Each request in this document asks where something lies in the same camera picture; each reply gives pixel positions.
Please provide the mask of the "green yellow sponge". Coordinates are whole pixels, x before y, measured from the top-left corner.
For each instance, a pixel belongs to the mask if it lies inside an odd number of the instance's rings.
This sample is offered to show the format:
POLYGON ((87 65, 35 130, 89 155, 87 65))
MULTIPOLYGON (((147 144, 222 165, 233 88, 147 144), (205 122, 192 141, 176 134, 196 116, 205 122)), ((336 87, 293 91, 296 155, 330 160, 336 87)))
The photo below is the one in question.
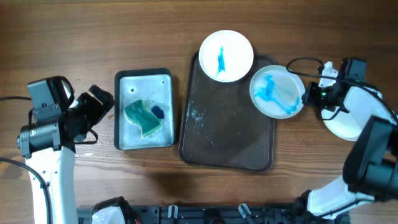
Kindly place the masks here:
POLYGON ((141 128, 142 137, 145 138, 161 127, 158 119, 148 110, 144 100, 137 100, 124 108, 129 121, 141 128))

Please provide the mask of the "white plate blue smear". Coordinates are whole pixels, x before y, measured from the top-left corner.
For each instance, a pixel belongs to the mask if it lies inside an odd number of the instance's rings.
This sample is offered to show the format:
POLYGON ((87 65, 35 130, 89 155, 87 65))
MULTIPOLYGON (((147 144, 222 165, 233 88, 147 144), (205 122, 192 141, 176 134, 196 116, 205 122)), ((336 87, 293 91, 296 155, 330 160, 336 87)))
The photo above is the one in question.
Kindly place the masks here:
POLYGON ((287 119, 300 113, 305 85, 280 65, 259 69, 251 78, 249 94, 254 106, 264 115, 287 119))

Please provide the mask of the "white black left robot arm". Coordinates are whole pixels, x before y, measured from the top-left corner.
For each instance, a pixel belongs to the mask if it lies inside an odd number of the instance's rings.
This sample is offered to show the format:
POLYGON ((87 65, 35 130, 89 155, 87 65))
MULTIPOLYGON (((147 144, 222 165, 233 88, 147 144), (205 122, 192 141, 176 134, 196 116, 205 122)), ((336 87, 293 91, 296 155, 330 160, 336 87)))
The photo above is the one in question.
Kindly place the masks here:
POLYGON ((30 169, 34 221, 77 223, 73 186, 75 147, 114 106, 111 93, 92 85, 75 97, 62 76, 28 84, 34 118, 21 128, 17 145, 30 169))

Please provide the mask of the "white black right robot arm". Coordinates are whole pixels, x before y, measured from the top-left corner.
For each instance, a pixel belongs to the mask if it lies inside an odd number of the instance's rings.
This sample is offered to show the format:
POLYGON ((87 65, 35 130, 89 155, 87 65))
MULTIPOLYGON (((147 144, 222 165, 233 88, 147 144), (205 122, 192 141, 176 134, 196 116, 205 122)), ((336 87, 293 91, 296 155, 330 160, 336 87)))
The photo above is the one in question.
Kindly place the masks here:
POLYGON ((308 190, 296 199, 290 216, 306 222, 334 220, 357 206, 397 198, 397 115, 372 85, 339 81, 326 88, 308 85, 305 105, 349 112, 361 132, 348 154, 342 175, 320 189, 308 190))

